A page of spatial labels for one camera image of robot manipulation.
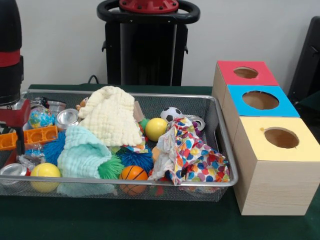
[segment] green tablecloth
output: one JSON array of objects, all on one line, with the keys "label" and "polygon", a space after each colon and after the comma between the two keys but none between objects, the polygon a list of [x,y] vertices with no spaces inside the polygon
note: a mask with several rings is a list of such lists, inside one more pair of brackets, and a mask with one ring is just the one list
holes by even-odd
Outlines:
[{"label": "green tablecloth", "polygon": [[[90,90],[101,85],[32,85]],[[210,95],[211,87],[124,86],[127,92]],[[229,188],[220,202],[1,196],[0,239],[319,240],[320,189],[305,216],[241,216]]]}]

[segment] wire mesh basket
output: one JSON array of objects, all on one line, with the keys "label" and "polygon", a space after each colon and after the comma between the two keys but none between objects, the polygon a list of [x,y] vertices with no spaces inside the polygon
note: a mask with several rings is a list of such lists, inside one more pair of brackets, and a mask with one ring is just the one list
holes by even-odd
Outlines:
[{"label": "wire mesh basket", "polygon": [[[36,97],[46,97],[65,102],[66,108],[75,108],[91,93],[89,91],[28,90],[24,93],[24,98],[32,100]],[[203,118],[206,126],[202,131],[201,139],[226,157],[230,170],[230,182],[184,181],[181,185],[174,186],[169,181],[1,175],[0,195],[218,202],[227,188],[237,183],[238,172],[223,115],[215,98],[204,95],[146,93],[132,93],[132,95],[139,102],[145,117],[149,119],[158,117],[163,109],[171,106],[180,109],[185,115]],[[148,146],[151,148],[155,145],[151,141],[148,142]],[[5,165],[10,154],[9,151],[0,152],[0,168]],[[46,189],[52,185],[56,185],[58,188],[54,187],[55,190],[51,192],[41,192],[35,190],[33,187],[35,184],[38,186],[37,189]],[[122,191],[126,187],[139,187],[139,192],[142,193],[128,195]],[[63,188],[68,188],[71,191],[64,193],[61,191]]]}]

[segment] yellow foam ball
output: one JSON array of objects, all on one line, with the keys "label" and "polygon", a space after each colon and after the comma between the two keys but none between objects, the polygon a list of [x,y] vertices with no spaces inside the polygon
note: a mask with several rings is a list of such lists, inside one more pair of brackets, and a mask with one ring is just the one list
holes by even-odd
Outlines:
[{"label": "yellow foam ball", "polygon": [[145,126],[145,134],[151,141],[157,142],[159,137],[166,133],[166,120],[156,117],[148,121]]},{"label": "yellow foam ball", "polygon": [[[31,177],[52,177],[59,178],[61,173],[57,166],[52,163],[45,162],[41,163],[32,170]],[[59,183],[58,182],[45,182],[45,181],[31,181],[32,187],[39,193],[50,193],[55,190]]]}]

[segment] white wall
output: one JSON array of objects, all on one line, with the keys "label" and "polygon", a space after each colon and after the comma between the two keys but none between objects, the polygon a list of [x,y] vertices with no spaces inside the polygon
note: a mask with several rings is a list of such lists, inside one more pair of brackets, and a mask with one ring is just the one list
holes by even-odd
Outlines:
[{"label": "white wall", "polygon": [[[107,83],[102,0],[17,0],[25,80],[30,84],[81,84],[91,74]],[[285,91],[319,0],[193,0],[200,21],[188,26],[189,55],[182,84],[212,86],[217,60],[265,61]]]}]

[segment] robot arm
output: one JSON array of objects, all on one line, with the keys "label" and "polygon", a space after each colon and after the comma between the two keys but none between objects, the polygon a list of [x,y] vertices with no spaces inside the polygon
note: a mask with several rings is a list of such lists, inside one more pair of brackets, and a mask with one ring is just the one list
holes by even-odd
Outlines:
[{"label": "robot arm", "polygon": [[30,102],[20,99],[24,76],[22,30],[16,0],[0,0],[0,123],[16,130],[18,155],[24,154],[22,127],[28,121]]}]

